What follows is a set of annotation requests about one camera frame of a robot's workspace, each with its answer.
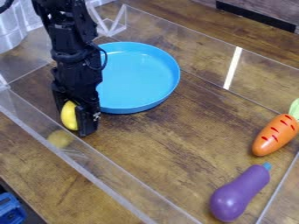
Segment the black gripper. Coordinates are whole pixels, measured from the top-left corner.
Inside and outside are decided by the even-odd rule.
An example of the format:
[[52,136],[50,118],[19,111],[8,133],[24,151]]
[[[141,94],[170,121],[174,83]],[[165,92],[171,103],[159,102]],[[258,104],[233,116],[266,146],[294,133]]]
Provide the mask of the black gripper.
[[79,105],[75,107],[79,135],[89,136],[99,129],[101,107],[97,87],[103,81],[101,52],[93,51],[85,59],[71,63],[58,62],[52,69],[51,84],[56,108],[62,111],[67,101]]

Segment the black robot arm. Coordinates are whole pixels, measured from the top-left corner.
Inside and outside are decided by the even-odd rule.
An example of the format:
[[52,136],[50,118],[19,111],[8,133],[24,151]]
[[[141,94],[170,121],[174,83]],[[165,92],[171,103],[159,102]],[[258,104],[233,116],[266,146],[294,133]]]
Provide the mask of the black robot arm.
[[74,102],[79,135],[93,134],[99,127],[101,106],[97,87],[109,62],[106,51],[94,43],[98,24],[85,0],[32,0],[51,38],[52,95],[59,109]]

